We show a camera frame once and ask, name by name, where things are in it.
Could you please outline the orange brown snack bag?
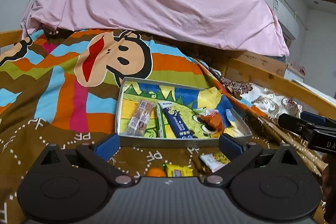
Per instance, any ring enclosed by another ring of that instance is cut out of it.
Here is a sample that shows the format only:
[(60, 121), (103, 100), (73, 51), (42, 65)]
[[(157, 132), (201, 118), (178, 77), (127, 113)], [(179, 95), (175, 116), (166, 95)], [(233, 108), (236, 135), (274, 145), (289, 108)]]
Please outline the orange brown snack bag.
[(224, 123), (218, 110), (206, 109), (200, 116), (201, 120), (205, 123), (205, 128), (209, 134), (214, 135), (223, 133)]

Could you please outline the small orange fruit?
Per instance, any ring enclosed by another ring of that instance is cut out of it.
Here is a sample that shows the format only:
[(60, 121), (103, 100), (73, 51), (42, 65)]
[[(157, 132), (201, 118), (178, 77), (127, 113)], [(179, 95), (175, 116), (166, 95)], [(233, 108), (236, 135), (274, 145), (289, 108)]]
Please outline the small orange fruit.
[(147, 177), (166, 177), (166, 173), (162, 168), (150, 168), (147, 173)]

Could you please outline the yellow snack pack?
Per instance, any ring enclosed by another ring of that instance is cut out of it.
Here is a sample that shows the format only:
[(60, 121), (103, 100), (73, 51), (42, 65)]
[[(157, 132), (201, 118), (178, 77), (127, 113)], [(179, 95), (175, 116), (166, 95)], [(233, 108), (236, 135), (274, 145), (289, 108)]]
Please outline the yellow snack pack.
[(193, 169), (187, 166), (165, 165), (167, 177), (192, 177)]

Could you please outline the blue white small packet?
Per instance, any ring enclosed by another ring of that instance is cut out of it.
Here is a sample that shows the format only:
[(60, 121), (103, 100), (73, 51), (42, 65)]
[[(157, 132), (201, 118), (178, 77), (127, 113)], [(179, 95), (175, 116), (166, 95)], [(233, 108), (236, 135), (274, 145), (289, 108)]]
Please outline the blue white small packet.
[(244, 136), (240, 123), (237, 122), (230, 109), (226, 109), (226, 117), (229, 121), (229, 126), (225, 128), (224, 132), (234, 138), (240, 138)]

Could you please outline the floral white bed sheet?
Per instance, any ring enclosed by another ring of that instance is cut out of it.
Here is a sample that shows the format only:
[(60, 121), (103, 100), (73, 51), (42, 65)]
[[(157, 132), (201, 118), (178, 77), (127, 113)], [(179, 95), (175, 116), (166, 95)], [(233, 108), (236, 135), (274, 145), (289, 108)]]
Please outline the floral white bed sheet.
[(278, 120), (284, 113), (299, 118), (302, 113), (302, 106), (293, 99), (260, 85), (225, 78), (222, 81), (225, 88), (241, 103), (257, 107), (272, 120)]

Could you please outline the brown nut snack bar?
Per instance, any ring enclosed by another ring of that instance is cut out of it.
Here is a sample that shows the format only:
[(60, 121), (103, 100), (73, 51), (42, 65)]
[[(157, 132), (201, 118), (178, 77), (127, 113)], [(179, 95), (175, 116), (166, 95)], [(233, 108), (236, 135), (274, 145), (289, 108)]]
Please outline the brown nut snack bar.
[(127, 125), (125, 135), (143, 137), (154, 107), (154, 102), (140, 100)]

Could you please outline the blue snack packet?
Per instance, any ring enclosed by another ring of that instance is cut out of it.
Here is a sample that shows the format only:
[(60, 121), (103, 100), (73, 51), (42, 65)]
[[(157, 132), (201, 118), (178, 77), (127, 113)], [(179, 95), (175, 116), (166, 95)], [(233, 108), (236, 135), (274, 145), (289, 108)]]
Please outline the blue snack packet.
[(159, 102), (171, 129), (178, 139), (196, 139), (193, 130), (189, 129), (187, 121), (192, 118), (193, 112), (187, 106), (174, 102)]

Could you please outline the grey tray with dinosaur print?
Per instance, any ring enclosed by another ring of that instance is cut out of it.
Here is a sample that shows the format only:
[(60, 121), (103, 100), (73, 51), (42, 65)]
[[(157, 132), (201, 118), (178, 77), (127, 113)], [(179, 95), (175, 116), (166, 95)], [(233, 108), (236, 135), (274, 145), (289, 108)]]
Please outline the grey tray with dinosaur print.
[(225, 133), (238, 139), (252, 136), (236, 107), (217, 88), (127, 77), (119, 92), (115, 129), (123, 146), (213, 147), (221, 132), (204, 118), (214, 112)]

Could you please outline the green thin snack packet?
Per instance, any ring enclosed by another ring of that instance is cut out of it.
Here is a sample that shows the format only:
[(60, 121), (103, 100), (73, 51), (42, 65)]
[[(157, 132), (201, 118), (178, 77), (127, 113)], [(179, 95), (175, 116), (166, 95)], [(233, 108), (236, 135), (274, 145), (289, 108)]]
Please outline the green thin snack packet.
[(155, 106), (155, 122), (157, 125), (157, 134), (159, 138), (165, 138), (166, 137), (166, 130), (165, 130), (165, 122), (163, 119), (163, 113), (161, 106), (157, 104)]

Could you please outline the colourful monkey cartoon blanket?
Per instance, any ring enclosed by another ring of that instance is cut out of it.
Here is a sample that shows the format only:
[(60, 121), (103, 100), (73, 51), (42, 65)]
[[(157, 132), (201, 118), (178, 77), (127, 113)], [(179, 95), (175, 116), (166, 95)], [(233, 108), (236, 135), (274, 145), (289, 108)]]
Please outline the colourful monkey cartoon blanket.
[[(137, 31), (86, 30), (51, 46), (43, 31), (1, 55), (1, 223), (313, 223), (321, 200), (314, 150), (228, 93), (204, 61), (224, 51), (168, 42)], [(75, 148), (115, 129), (125, 78), (217, 88), (263, 147), (254, 167), (226, 187), (200, 155), (213, 147), (123, 146), (108, 161), (133, 179), (110, 186), (80, 166)], [(187, 166), (192, 177), (147, 177), (150, 168)]]

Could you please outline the pink draped sheet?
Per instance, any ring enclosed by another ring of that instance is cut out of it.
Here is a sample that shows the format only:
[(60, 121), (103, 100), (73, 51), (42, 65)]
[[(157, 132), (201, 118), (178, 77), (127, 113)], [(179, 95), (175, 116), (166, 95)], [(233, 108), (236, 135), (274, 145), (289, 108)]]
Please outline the pink draped sheet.
[(264, 0), (30, 0), (21, 28), (32, 34), (42, 27), (138, 30), (223, 50), (289, 54)]

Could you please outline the wooden bed frame rail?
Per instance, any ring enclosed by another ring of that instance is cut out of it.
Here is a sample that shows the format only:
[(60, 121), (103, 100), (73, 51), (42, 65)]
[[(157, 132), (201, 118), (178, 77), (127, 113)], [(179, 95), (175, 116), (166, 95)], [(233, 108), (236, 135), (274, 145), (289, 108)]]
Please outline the wooden bed frame rail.
[(335, 103), (316, 92), (284, 78), (287, 66), (277, 60), (250, 52), (225, 51), (223, 75), (234, 81), (251, 82), (299, 101), (318, 111), (319, 115), (335, 118)]

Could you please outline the white wall air conditioner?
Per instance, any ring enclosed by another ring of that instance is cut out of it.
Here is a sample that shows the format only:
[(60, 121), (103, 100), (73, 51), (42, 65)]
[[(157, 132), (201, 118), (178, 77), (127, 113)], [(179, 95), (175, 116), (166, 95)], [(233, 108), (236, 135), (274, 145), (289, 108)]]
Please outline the white wall air conditioner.
[(279, 0), (265, 0), (278, 18), (283, 34), (291, 41), (299, 37), (299, 26), (294, 16)]

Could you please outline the wooden headboard rail left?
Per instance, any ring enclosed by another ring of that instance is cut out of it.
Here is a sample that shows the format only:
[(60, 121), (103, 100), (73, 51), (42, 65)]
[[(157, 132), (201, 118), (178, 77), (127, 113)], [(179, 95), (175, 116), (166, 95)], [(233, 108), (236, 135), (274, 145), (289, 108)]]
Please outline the wooden headboard rail left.
[(0, 32), (0, 47), (5, 47), (10, 44), (16, 44), (21, 41), (22, 30), (12, 30)]

